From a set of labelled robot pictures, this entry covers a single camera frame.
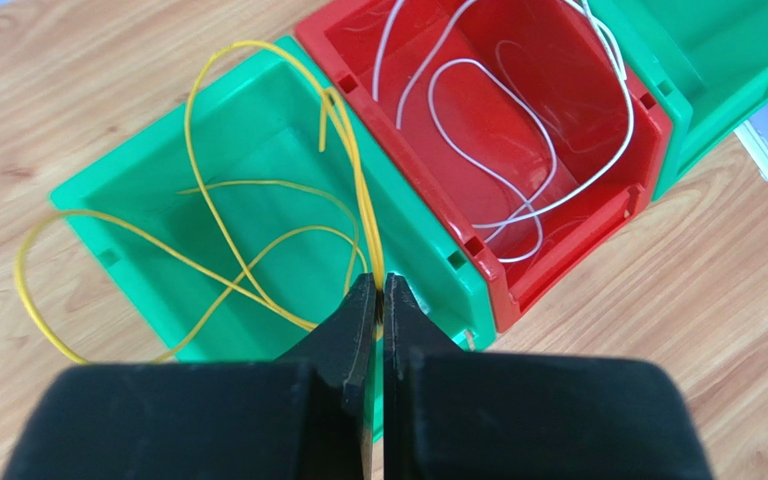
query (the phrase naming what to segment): wooden table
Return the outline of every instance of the wooden table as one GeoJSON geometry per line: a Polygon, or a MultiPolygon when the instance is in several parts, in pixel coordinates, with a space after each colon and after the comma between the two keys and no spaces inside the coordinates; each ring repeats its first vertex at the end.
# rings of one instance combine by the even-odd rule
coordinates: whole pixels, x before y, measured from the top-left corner
{"type": "MultiPolygon", "coordinates": [[[[273,40],[322,3],[17,0],[0,9],[0,471],[39,395],[69,365],[12,281],[20,239],[50,210],[47,193],[183,101],[214,50],[273,40]]],[[[65,227],[33,252],[30,283],[57,331],[90,358],[162,350],[65,227]]],[[[494,349],[657,362],[686,394],[719,476],[768,479],[768,187],[738,142],[719,146],[494,349]]]]}

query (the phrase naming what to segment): electrical wire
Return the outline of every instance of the electrical wire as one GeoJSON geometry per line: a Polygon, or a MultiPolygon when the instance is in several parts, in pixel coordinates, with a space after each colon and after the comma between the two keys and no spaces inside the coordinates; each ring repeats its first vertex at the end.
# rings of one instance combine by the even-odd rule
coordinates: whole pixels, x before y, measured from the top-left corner
{"type": "MultiPolygon", "coordinates": [[[[555,146],[553,145],[553,141],[550,138],[549,132],[547,132],[547,129],[543,122],[541,122],[540,118],[538,118],[538,115],[535,113],[534,110],[532,110],[526,103],[524,103],[521,99],[519,99],[511,90],[509,90],[502,82],[499,81],[493,74],[491,74],[488,69],[479,63],[476,60],[473,60],[472,58],[458,58],[455,60],[450,60],[446,62],[443,66],[441,66],[436,72],[434,72],[434,75],[431,77],[431,83],[428,87],[428,109],[429,112],[431,112],[431,118],[434,121],[435,127],[437,127],[438,133],[440,133],[440,136],[443,137],[443,140],[449,145],[452,150],[454,150],[458,155],[460,155],[462,158],[467,160],[469,163],[477,167],[478,169],[482,170],[483,172],[487,173],[494,179],[496,179],[498,182],[502,183],[506,187],[508,187],[511,191],[513,191],[518,197],[520,197],[520,200],[523,201],[523,206],[521,207],[521,210],[518,210],[517,213],[521,212],[523,208],[528,208],[530,211],[534,211],[534,208],[532,207],[532,202],[535,201],[538,197],[541,196],[542,193],[544,193],[544,190],[547,189],[547,187],[550,185],[550,182],[552,181],[553,177],[556,175],[556,170],[558,170],[558,155],[556,154],[555,146]],[[538,130],[541,131],[541,135],[544,137],[544,141],[547,144],[547,148],[550,150],[550,156],[552,157],[551,162],[551,169],[550,173],[547,175],[547,178],[544,180],[544,182],[541,184],[541,186],[535,191],[535,193],[532,194],[531,197],[527,198],[526,195],[523,194],[517,187],[514,186],[508,179],[503,177],[502,175],[496,173],[493,169],[486,166],[485,164],[479,162],[475,158],[471,157],[469,154],[467,154],[463,149],[461,149],[455,142],[452,140],[452,138],[449,136],[449,134],[446,132],[446,129],[443,128],[443,125],[440,121],[440,116],[437,114],[437,108],[434,105],[434,91],[437,87],[437,82],[440,80],[440,76],[443,74],[443,72],[447,71],[448,69],[456,66],[456,65],[472,65],[476,68],[478,68],[482,73],[485,74],[491,81],[496,84],[497,87],[499,87],[503,92],[505,92],[512,100],[514,100],[515,103],[517,103],[535,122],[535,124],[538,126],[538,130]]],[[[541,224],[541,220],[538,217],[535,217],[535,226],[538,229],[538,240],[536,241],[535,247],[530,250],[528,253],[517,257],[517,258],[501,258],[500,262],[502,263],[516,263],[523,260],[526,260],[527,258],[532,257],[535,255],[541,248],[541,243],[544,241],[544,228],[541,224]]],[[[503,229],[505,227],[498,227],[496,231],[491,234],[486,242],[490,243],[493,241],[494,238],[496,238],[497,235],[502,233],[503,229]]]]}
{"type": "MultiPolygon", "coordinates": [[[[376,58],[375,58],[375,64],[373,67],[373,78],[372,78],[372,96],[375,101],[378,101],[379,98],[379,85],[380,85],[380,75],[381,75],[381,65],[383,63],[384,54],[386,52],[387,43],[389,40],[389,37],[392,33],[393,25],[395,23],[395,19],[399,14],[399,11],[402,9],[402,6],[404,5],[406,0],[396,0],[396,3],[393,6],[393,9],[390,11],[390,15],[387,18],[387,21],[385,23],[384,31],[381,36],[381,41],[378,45],[378,50],[376,52],[376,58]]],[[[404,115],[404,109],[405,104],[407,102],[407,98],[410,95],[411,90],[416,85],[416,83],[419,81],[422,74],[425,72],[425,69],[428,68],[429,64],[432,62],[433,58],[437,55],[437,53],[440,51],[440,49],[443,47],[443,44],[445,43],[446,39],[448,38],[449,34],[452,32],[452,30],[455,27],[455,24],[460,19],[460,17],[469,9],[473,4],[475,4],[478,0],[468,0],[464,4],[462,4],[452,15],[450,18],[448,24],[444,28],[440,38],[435,43],[434,47],[432,47],[431,51],[428,53],[428,55],[425,57],[425,59],[420,64],[419,68],[414,72],[413,75],[410,76],[410,80],[408,81],[407,86],[402,91],[402,94],[399,98],[399,103],[396,109],[396,128],[401,129],[402,128],[402,118],[404,115]]],[[[619,147],[616,154],[606,163],[606,165],[601,168],[597,173],[595,173],[589,180],[584,182],[582,185],[580,185],[578,188],[574,189],[572,192],[567,194],[562,199],[540,209],[535,210],[532,205],[531,201],[524,202],[523,206],[521,206],[518,210],[516,210],[514,213],[509,216],[508,219],[501,221],[501,222],[495,222],[490,224],[475,224],[473,225],[474,228],[477,229],[489,229],[489,228],[496,228],[497,230],[492,234],[491,237],[487,241],[490,241],[492,238],[496,237],[499,233],[501,233],[501,229],[506,228],[509,225],[512,225],[517,222],[521,222],[524,220],[528,220],[531,218],[537,218],[539,215],[542,215],[544,213],[547,213],[551,210],[554,210],[555,208],[567,203],[569,200],[574,198],[575,196],[579,195],[582,191],[584,191],[586,188],[591,186],[594,182],[596,182],[600,177],[602,177],[609,169],[611,169],[623,156],[623,154],[626,152],[627,148],[629,147],[629,143],[632,140],[632,134],[634,129],[634,112],[632,108],[632,100],[630,98],[630,92],[629,88],[626,85],[627,80],[627,74],[626,70],[624,69],[624,61],[623,56],[621,55],[620,47],[618,46],[617,40],[614,36],[614,34],[611,32],[611,30],[599,19],[597,19],[593,12],[591,11],[590,5],[588,4],[588,0],[582,0],[582,5],[580,6],[577,4],[574,0],[562,0],[570,7],[574,8],[577,12],[582,14],[586,17],[586,19],[589,22],[589,25],[594,30],[595,34],[597,35],[601,45],[603,46],[604,50],[606,51],[609,63],[611,64],[611,67],[613,71],[615,72],[616,77],[618,78],[619,85],[621,87],[621,91],[623,93],[624,102],[627,110],[627,118],[628,118],[628,128],[627,133],[624,137],[624,140],[619,147]],[[520,212],[522,212],[524,209],[529,209],[530,213],[526,215],[519,215],[520,212]]],[[[448,68],[449,64],[446,64],[442,66],[440,69],[438,69],[437,72],[435,72],[434,76],[439,77],[439,74],[441,73],[441,70],[445,70],[448,68]]],[[[496,79],[490,72],[487,72],[486,69],[484,69],[484,72],[491,78],[491,80],[494,81],[498,86],[502,87],[502,83],[496,79]]],[[[512,96],[512,93],[510,90],[503,88],[504,91],[509,94],[509,96],[512,96]]],[[[432,92],[429,92],[429,98],[432,98],[432,92]]],[[[543,122],[537,118],[536,115],[532,115],[533,120],[536,121],[538,125],[540,125],[540,129],[542,130],[542,133],[546,131],[546,128],[543,126],[543,122]]],[[[484,170],[486,173],[490,174],[497,180],[499,179],[499,175],[495,174],[495,172],[492,173],[492,170],[481,164],[481,162],[475,161],[475,159],[467,158],[466,154],[464,154],[463,151],[461,151],[459,148],[457,148],[454,145],[454,142],[451,142],[451,139],[448,138],[448,135],[445,134],[445,130],[442,129],[442,126],[439,124],[439,122],[435,122],[436,126],[438,127],[438,131],[441,132],[441,135],[444,137],[444,140],[447,141],[447,143],[450,144],[453,149],[459,153],[462,157],[470,161],[470,163],[473,163],[477,167],[484,170]]],[[[545,182],[545,185],[548,185],[549,182],[552,180],[552,176],[547,177],[547,181],[545,182]]],[[[503,181],[504,184],[509,186],[510,188],[513,188],[513,185],[505,180],[503,181]]],[[[519,192],[516,188],[514,188],[516,192],[519,193],[519,196],[522,198],[522,193],[519,192]]],[[[503,263],[513,263],[517,261],[522,261],[527,258],[530,258],[533,256],[537,251],[540,250],[540,240],[538,242],[538,245],[536,246],[536,249],[533,249],[533,251],[527,253],[526,255],[523,255],[521,257],[517,257],[516,259],[501,259],[501,261],[504,260],[503,263]]]]}
{"type": "Polygon", "coordinates": [[[349,261],[349,270],[346,274],[346,281],[344,284],[345,291],[348,290],[350,278],[354,270],[354,262],[357,256],[359,255],[361,258],[361,263],[363,264],[364,271],[367,271],[367,268],[370,266],[370,265],[367,265],[366,257],[363,255],[363,252],[360,251],[360,248],[358,246],[359,232],[357,228],[357,220],[354,218],[354,216],[351,214],[351,211],[345,206],[345,204],[343,204],[342,202],[340,202],[338,199],[328,194],[327,192],[323,192],[321,190],[314,189],[312,187],[294,184],[292,182],[286,182],[282,180],[239,180],[239,181],[223,182],[221,184],[216,184],[216,185],[206,185],[204,183],[200,173],[199,166],[198,166],[197,158],[195,156],[195,150],[194,150],[194,145],[192,142],[192,134],[191,134],[191,123],[192,123],[191,117],[192,117],[192,111],[194,108],[195,97],[200,91],[200,86],[203,83],[203,80],[206,77],[209,70],[211,69],[212,65],[222,56],[234,50],[245,48],[245,47],[258,47],[264,50],[271,51],[272,53],[283,58],[290,65],[292,65],[310,83],[310,85],[316,91],[317,95],[319,95],[319,97],[321,98],[322,103],[321,103],[321,110],[320,110],[320,125],[319,125],[320,127],[319,128],[320,130],[319,151],[324,152],[326,148],[327,120],[330,119],[334,126],[334,129],[337,132],[337,135],[339,136],[340,140],[343,143],[343,146],[345,147],[346,153],[349,158],[349,163],[351,164],[352,170],[354,172],[354,182],[355,182],[355,190],[356,190],[356,195],[358,200],[358,210],[361,215],[361,223],[363,225],[364,234],[366,236],[367,249],[370,256],[370,264],[373,270],[373,276],[375,278],[375,283],[377,288],[381,290],[381,288],[383,287],[384,258],[383,258],[383,249],[381,247],[381,238],[378,231],[377,221],[375,218],[375,211],[372,206],[372,201],[369,195],[368,188],[366,186],[366,179],[363,176],[359,146],[357,144],[357,139],[354,135],[354,130],[352,128],[351,120],[348,116],[347,109],[345,107],[345,104],[343,103],[342,98],[339,96],[339,94],[333,87],[323,88],[321,84],[313,76],[313,74],[306,67],[304,67],[304,65],[301,62],[299,62],[290,53],[286,52],[280,47],[277,47],[276,45],[273,45],[270,43],[254,41],[254,40],[237,42],[230,45],[227,48],[220,50],[210,58],[210,60],[207,62],[207,64],[204,66],[201,73],[198,75],[197,79],[195,80],[195,84],[192,87],[191,93],[186,102],[186,111],[185,111],[183,129],[184,129],[184,134],[186,139],[186,150],[189,155],[192,171],[194,173],[198,187],[196,189],[184,190],[178,193],[189,194],[189,193],[200,192],[202,194],[205,202],[207,203],[207,206],[210,209],[210,212],[212,213],[216,221],[216,224],[218,225],[219,229],[221,230],[225,238],[225,241],[227,242],[228,246],[233,252],[233,255],[236,257],[237,261],[242,267],[242,272],[234,281],[231,282],[226,278],[222,277],[221,275],[218,275],[217,273],[209,270],[208,268],[198,264],[197,262],[193,261],[189,257],[177,252],[176,250],[174,250],[173,248],[171,248],[170,246],[168,246],[158,238],[150,235],[149,233],[140,229],[139,227],[132,225],[131,223],[126,222],[120,218],[114,217],[112,215],[108,215],[106,213],[97,212],[93,210],[65,210],[65,211],[56,212],[48,216],[47,218],[43,219],[41,222],[36,224],[29,231],[26,238],[23,240],[20,248],[18,249],[17,257],[15,259],[15,265],[14,265],[14,278],[15,278],[15,284],[17,287],[18,296],[23,302],[23,305],[26,308],[26,311],[29,314],[29,316],[32,318],[32,320],[35,322],[35,324],[37,325],[39,330],[44,334],[44,336],[47,337],[47,339],[56,348],[58,348],[66,357],[68,357],[72,361],[80,364],[90,363],[87,359],[77,354],[75,351],[73,351],[73,349],[71,349],[67,344],[65,344],[65,342],[62,341],[55,334],[55,332],[53,332],[53,330],[49,327],[49,325],[46,323],[43,316],[41,315],[40,311],[38,310],[37,305],[34,303],[34,300],[32,299],[32,296],[28,289],[27,280],[26,280],[26,258],[28,256],[29,251],[37,241],[37,238],[40,236],[40,234],[44,230],[46,230],[51,224],[53,224],[54,222],[60,219],[75,217],[75,216],[82,216],[82,217],[94,218],[103,222],[117,225],[118,227],[121,227],[143,238],[148,243],[153,244],[154,246],[163,250],[164,252],[166,252],[173,258],[176,258],[177,260],[181,261],[182,263],[189,266],[190,268],[193,268],[194,270],[206,275],[207,277],[210,277],[213,280],[225,285],[226,290],[210,306],[210,308],[196,323],[195,327],[186,335],[186,337],[177,346],[175,346],[168,352],[154,359],[154,362],[161,362],[161,361],[167,360],[172,356],[174,356],[175,354],[179,353],[180,350],[185,348],[185,346],[188,345],[192,341],[192,339],[195,338],[195,336],[201,330],[201,328],[203,328],[203,325],[212,316],[212,314],[215,312],[215,310],[218,308],[221,302],[232,291],[236,291],[244,295],[245,297],[260,304],[264,308],[267,308],[268,310],[271,310],[272,312],[280,315],[281,317],[299,326],[300,328],[303,328],[304,330],[310,331],[314,329],[316,327],[315,323],[309,322],[307,320],[301,319],[293,315],[292,313],[288,312],[286,309],[278,305],[274,300],[272,300],[268,296],[268,294],[266,294],[263,288],[259,285],[259,283],[256,281],[254,276],[251,274],[251,269],[257,263],[259,263],[259,261],[261,261],[265,255],[267,255],[277,245],[279,245],[280,243],[282,243],[283,241],[289,238],[292,238],[304,232],[320,230],[320,231],[325,231],[325,232],[335,234],[340,238],[343,238],[344,240],[349,242],[352,245],[352,251],[351,251],[351,259],[349,261]],[[331,201],[349,216],[350,220],[352,221],[352,224],[355,227],[354,239],[352,240],[344,233],[328,226],[314,225],[314,226],[302,227],[302,228],[292,230],[275,239],[264,250],[262,250],[255,257],[255,259],[250,262],[250,264],[245,262],[245,260],[242,258],[241,253],[239,252],[238,248],[233,242],[233,239],[231,238],[230,233],[228,232],[221,218],[221,215],[216,209],[209,191],[214,188],[226,187],[231,185],[254,185],[254,184],[279,185],[287,188],[293,188],[303,192],[318,195],[322,198],[325,198],[326,200],[331,201]],[[259,296],[238,285],[238,283],[241,282],[242,279],[246,277],[248,278],[248,281],[251,283],[254,289],[257,291],[259,296]]]}

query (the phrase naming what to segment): white wire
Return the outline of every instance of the white wire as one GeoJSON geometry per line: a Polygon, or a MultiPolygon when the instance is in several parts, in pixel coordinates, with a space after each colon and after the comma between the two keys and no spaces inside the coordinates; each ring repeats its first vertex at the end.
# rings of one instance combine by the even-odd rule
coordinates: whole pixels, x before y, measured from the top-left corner
{"type": "MultiPolygon", "coordinates": [[[[578,5],[576,5],[576,3],[573,2],[572,0],[564,0],[564,1],[568,5],[578,7],[578,5]]],[[[609,62],[612,64],[612,68],[615,70],[616,76],[618,77],[618,84],[621,87],[621,91],[623,92],[624,104],[627,109],[627,133],[624,136],[624,141],[621,143],[620,148],[618,148],[618,151],[615,153],[612,159],[609,160],[609,162],[607,162],[606,165],[603,166],[603,168],[598,170],[597,173],[595,173],[586,182],[584,182],[582,185],[580,185],[579,187],[574,189],[572,192],[565,195],[563,198],[559,199],[558,201],[553,202],[552,204],[547,205],[546,207],[540,210],[529,212],[526,215],[509,218],[508,220],[504,220],[502,222],[476,225],[475,226],[476,228],[494,228],[494,227],[511,225],[512,223],[516,223],[516,222],[522,222],[524,220],[528,220],[535,216],[547,213],[559,207],[560,205],[567,203],[572,198],[582,193],[583,190],[593,185],[594,182],[596,182],[597,180],[600,179],[600,177],[605,175],[606,172],[609,171],[609,169],[615,166],[615,164],[618,163],[618,160],[620,160],[620,158],[626,152],[627,148],[630,145],[630,141],[632,141],[633,130],[635,128],[635,112],[633,111],[632,98],[630,98],[629,87],[627,87],[627,84],[625,81],[626,74],[622,73],[624,71],[623,57],[620,55],[620,50],[613,51],[613,47],[611,45],[617,45],[617,41],[615,40],[615,36],[612,34],[612,32],[608,30],[608,28],[604,31],[605,34],[608,36],[608,39],[609,39],[608,42],[606,38],[604,38],[603,35],[600,33],[602,29],[600,28],[600,24],[597,23],[598,20],[594,18],[593,13],[591,12],[591,7],[588,5],[588,0],[582,0],[582,4],[583,4],[582,10],[577,8],[577,11],[581,11],[582,14],[585,15],[585,18],[588,19],[588,22],[591,24],[592,28],[597,33],[597,36],[600,38],[600,43],[603,45],[604,50],[609,56],[609,62]]]]}
{"type": "MultiPolygon", "coordinates": [[[[496,48],[494,48],[494,56],[496,57],[496,64],[499,67],[499,70],[502,73],[502,76],[504,77],[505,81],[508,82],[508,85],[511,85],[511,89],[514,92],[514,94],[520,97],[520,99],[525,102],[526,96],[523,95],[523,92],[521,92],[519,88],[517,88],[517,84],[514,82],[514,80],[511,79],[511,75],[508,74],[508,69],[505,68],[505,63],[502,61],[502,47],[505,45],[512,45],[514,47],[517,47],[521,52],[524,52],[524,53],[526,52],[526,50],[523,48],[522,45],[516,42],[512,42],[511,40],[501,40],[499,43],[496,44],[496,48]]],[[[585,108],[588,108],[589,106],[591,106],[583,102],[577,102],[577,104],[585,108]]],[[[614,140],[612,138],[608,138],[608,139],[602,140],[601,142],[594,142],[587,146],[577,147],[576,145],[571,143],[570,139],[564,136],[564,132],[562,128],[557,125],[561,123],[561,120],[559,119],[559,116],[556,112],[547,111],[544,113],[544,115],[538,114],[538,117],[541,119],[542,122],[544,122],[544,124],[547,126],[547,129],[558,134],[558,138],[556,140],[563,142],[567,147],[567,149],[572,154],[581,154],[585,152],[590,152],[595,148],[602,146],[603,144],[612,142],[614,140]]]]}
{"type": "MultiPolygon", "coordinates": [[[[535,201],[536,198],[541,196],[542,193],[544,193],[544,190],[547,189],[547,187],[550,185],[550,182],[552,181],[553,177],[556,175],[556,171],[558,169],[558,155],[556,154],[555,146],[553,145],[553,141],[550,138],[549,132],[547,132],[546,126],[541,122],[541,120],[538,118],[538,115],[535,113],[534,110],[532,110],[526,103],[524,103],[520,98],[518,98],[511,90],[508,89],[508,87],[505,86],[502,82],[499,81],[491,72],[488,71],[488,69],[479,63],[478,61],[472,59],[472,58],[459,58],[455,60],[450,60],[449,62],[446,62],[443,66],[441,66],[439,69],[437,69],[436,72],[434,72],[434,75],[431,77],[431,83],[428,87],[428,109],[431,112],[431,118],[434,120],[434,125],[437,127],[437,131],[440,133],[440,136],[443,137],[443,140],[449,144],[449,146],[454,150],[458,155],[460,155],[464,160],[467,160],[471,164],[473,164],[475,167],[479,168],[483,172],[487,173],[491,177],[495,178],[497,181],[502,183],[503,185],[507,186],[511,191],[513,191],[520,199],[523,201],[523,205],[520,207],[519,210],[517,210],[516,214],[519,214],[523,211],[523,209],[528,208],[530,211],[534,211],[532,208],[532,202],[535,201]],[[541,135],[544,137],[544,141],[547,143],[547,148],[550,150],[550,155],[552,156],[552,167],[550,170],[549,175],[547,175],[547,178],[544,180],[544,183],[538,188],[538,190],[535,191],[535,193],[530,198],[526,198],[526,195],[523,194],[517,187],[515,187],[510,181],[508,181],[505,177],[502,175],[496,173],[493,169],[490,167],[484,165],[483,163],[479,162],[475,158],[468,155],[466,152],[464,152],[458,145],[455,144],[455,142],[452,140],[452,138],[449,136],[448,133],[446,133],[446,130],[443,128],[443,125],[440,122],[440,116],[437,114],[437,108],[435,108],[434,105],[434,90],[437,87],[437,82],[440,80],[440,76],[448,70],[449,68],[454,67],[455,65],[461,65],[461,64],[468,64],[473,65],[475,67],[478,67],[479,70],[482,71],[482,73],[485,74],[491,81],[493,81],[497,87],[499,87],[502,91],[504,91],[509,97],[511,97],[512,100],[514,100],[520,107],[526,111],[526,113],[532,118],[532,120],[535,122],[535,124],[538,126],[538,129],[541,131],[541,135]]],[[[535,248],[533,248],[529,253],[526,253],[525,255],[522,255],[520,257],[514,258],[514,259],[500,259],[500,262],[502,263],[515,263],[520,262],[523,260],[526,260],[527,258],[531,258],[533,255],[535,255],[538,250],[541,248],[541,244],[544,241],[544,229],[543,225],[541,224],[540,219],[538,217],[535,217],[535,225],[538,228],[538,241],[535,245],[535,248]]],[[[488,237],[485,242],[490,243],[494,238],[496,238],[497,235],[499,235],[505,227],[498,227],[497,230],[488,237]]]]}
{"type": "MultiPolygon", "coordinates": [[[[380,75],[381,75],[381,64],[384,59],[384,53],[387,48],[387,42],[389,40],[390,34],[392,33],[393,24],[395,23],[396,17],[399,14],[399,11],[401,10],[402,6],[404,5],[406,0],[396,0],[396,3],[393,6],[393,9],[390,11],[390,15],[387,18],[387,22],[384,27],[384,32],[381,36],[381,42],[378,45],[378,51],[376,53],[375,58],[375,65],[373,68],[373,77],[372,77],[372,96],[375,101],[378,101],[378,93],[379,93],[379,83],[380,83],[380,75]]],[[[425,69],[428,68],[428,65],[431,63],[432,59],[435,55],[440,51],[442,48],[444,42],[448,38],[449,34],[452,32],[452,29],[455,26],[455,23],[460,19],[460,17],[464,14],[464,12],[471,7],[474,3],[476,3],[478,0],[468,0],[464,4],[461,5],[461,7],[456,10],[456,12],[453,14],[452,18],[450,19],[449,23],[446,25],[446,28],[444,29],[442,35],[438,39],[437,43],[434,45],[432,50],[429,52],[429,54],[426,56],[426,58],[423,60],[423,62],[420,64],[420,67],[417,69],[417,71],[411,76],[410,81],[408,82],[408,85],[405,87],[404,91],[402,92],[402,95],[399,99],[399,104],[396,110],[396,128],[401,129],[402,124],[402,116],[404,113],[404,107],[405,102],[407,101],[408,96],[410,95],[411,90],[416,85],[416,83],[419,81],[420,76],[424,73],[425,69]]],[[[626,152],[627,148],[629,147],[630,141],[632,140],[632,134],[633,130],[635,128],[635,122],[634,122],[634,111],[632,107],[632,99],[630,98],[630,92],[629,88],[626,85],[627,75],[626,70],[624,69],[624,61],[623,56],[620,51],[620,47],[618,46],[617,39],[615,38],[612,31],[599,19],[594,17],[593,12],[591,11],[591,7],[588,4],[588,0],[582,0],[582,5],[580,6],[577,4],[574,0],[562,0],[566,4],[568,4],[571,8],[579,12],[580,14],[584,15],[586,19],[588,20],[589,24],[591,25],[592,29],[596,33],[598,39],[600,40],[600,43],[603,45],[604,50],[606,51],[606,54],[609,57],[609,62],[612,65],[612,69],[614,70],[617,78],[618,83],[621,87],[621,91],[623,92],[624,96],[624,103],[627,109],[627,118],[628,118],[628,127],[627,127],[627,133],[624,137],[624,141],[622,142],[620,148],[616,152],[616,154],[612,157],[609,162],[606,163],[606,165],[601,168],[597,173],[595,173],[590,179],[588,179],[586,182],[584,182],[582,185],[577,187],[575,190],[567,194],[562,199],[540,209],[540,210],[534,210],[534,208],[531,207],[531,205],[524,204],[523,207],[520,207],[518,212],[515,212],[512,214],[511,217],[509,217],[507,220],[504,220],[502,222],[496,222],[491,224],[478,224],[474,225],[474,228],[505,228],[508,225],[521,222],[524,220],[528,220],[531,218],[536,218],[539,215],[542,215],[544,213],[547,213],[551,210],[554,210],[555,208],[559,207],[560,205],[563,205],[570,201],[575,196],[579,195],[583,190],[594,184],[600,177],[602,177],[609,169],[611,169],[623,156],[623,154],[626,152]],[[522,216],[517,216],[519,212],[523,210],[523,208],[529,208],[530,213],[522,216]]]]}
{"type": "Polygon", "coordinates": [[[399,10],[406,0],[396,0],[390,15],[387,16],[387,23],[384,24],[384,32],[381,34],[381,42],[378,43],[378,51],[375,53],[375,67],[372,71],[372,99],[378,101],[378,85],[381,79],[381,64],[384,62],[384,51],[387,49],[387,41],[390,40],[390,32],[393,31],[393,24],[399,15],[399,10]]]}

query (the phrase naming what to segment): black cutter jaw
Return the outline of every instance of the black cutter jaw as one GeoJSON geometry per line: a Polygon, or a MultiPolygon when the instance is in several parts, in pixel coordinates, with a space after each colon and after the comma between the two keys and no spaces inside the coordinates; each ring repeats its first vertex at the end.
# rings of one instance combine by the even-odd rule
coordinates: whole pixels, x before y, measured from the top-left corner
{"type": "Polygon", "coordinates": [[[712,478],[658,367],[462,352],[395,275],[275,362],[64,372],[5,478],[370,478],[378,321],[388,480],[712,478]]]}

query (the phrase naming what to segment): green plastic bin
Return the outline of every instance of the green plastic bin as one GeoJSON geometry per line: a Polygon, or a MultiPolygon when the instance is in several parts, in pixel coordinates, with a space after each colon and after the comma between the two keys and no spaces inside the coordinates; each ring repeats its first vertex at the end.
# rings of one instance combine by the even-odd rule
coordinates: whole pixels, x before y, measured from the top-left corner
{"type": "MultiPolygon", "coordinates": [[[[277,42],[330,85],[292,38],[277,42]]],[[[348,157],[331,126],[328,148],[318,153],[320,100],[288,63],[260,52],[205,89],[195,103],[193,137],[205,181],[282,179],[332,193],[357,212],[348,157]]],[[[177,108],[51,195],[59,209],[87,208],[121,217],[234,279],[241,271],[196,186],[177,108]]],[[[496,333],[487,285],[443,226],[351,113],[386,267],[407,277],[420,306],[447,335],[477,349],[496,333]]],[[[242,255],[250,261],[291,229],[310,224],[349,236],[350,221],[319,197],[274,186],[215,189],[213,199],[242,255]]],[[[90,218],[72,228],[145,320],[169,346],[176,345],[224,286],[190,269],[144,240],[90,218]]],[[[325,232],[308,232],[276,247],[253,272],[275,301],[307,320],[327,318],[343,298],[349,244],[325,232]]],[[[361,272],[358,264],[356,273],[361,272]]],[[[250,289],[250,284],[242,283],[250,289]]],[[[233,293],[177,358],[186,362],[272,360],[306,334],[253,301],[233,293]]],[[[375,374],[375,435],[382,430],[381,354],[375,374]]]]}
{"type": "Polygon", "coordinates": [[[654,200],[768,102],[768,0],[591,0],[674,122],[654,200]]]}

